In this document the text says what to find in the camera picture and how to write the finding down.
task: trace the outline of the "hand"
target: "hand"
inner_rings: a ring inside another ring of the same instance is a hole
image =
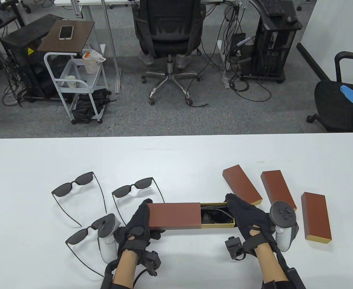
[[[152,203],[151,199],[146,199],[140,204],[131,220],[125,227],[120,227],[113,234],[119,244],[117,250],[118,259],[121,257],[124,250],[135,252],[139,256],[139,263],[141,257],[150,244],[150,239],[160,239],[161,233],[164,231],[150,231],[149,218],[150,209],[148,203]]]
[[[226,202],[227,208],[234,216],[238,229],[245,240],[249,239],[252,235],[256,235],[256,231],[260,231],[266,240],[275,242],[270,217],[267,213],[243,201],[235,194],[227,194]]]

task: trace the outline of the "white wall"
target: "white wall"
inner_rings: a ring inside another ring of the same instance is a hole
[[[336,80],[335,55],[353,52],[353,0],[318,0],[301,43],[328,77]],[[353,60],[342,60],[341,69],[342,80],[353,83]]]

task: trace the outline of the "sneaker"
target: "sneaker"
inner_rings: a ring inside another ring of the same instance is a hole
[[[175,67],[178,69],[185,69],[186,66],[191,62],[191,55],[185,56],[182,54],[176,54]]]
[[[140,50],[138,57],[144,62],[146,66],[153,65],[153,57],[150,54],[146,55],[142,50]]]

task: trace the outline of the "white vr controller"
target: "white vr controller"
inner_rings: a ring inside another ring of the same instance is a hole
[[[108,214],[103,218],[97,231],[97,242],[100,254],[105,263],[110,263],[117,258],[116,240],[113,233],[120,226],[120,221],[114,214]]]
[[[281,252],[286,252],[299,230],[296,213],[288,203],[275,201],[270,208],[270,218],[276,226],[278,249]]]

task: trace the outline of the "white smartphone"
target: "white smartphone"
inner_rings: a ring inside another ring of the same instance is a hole
[[[73,35],[73,26],[61,26],[59,40],[71,40]]]

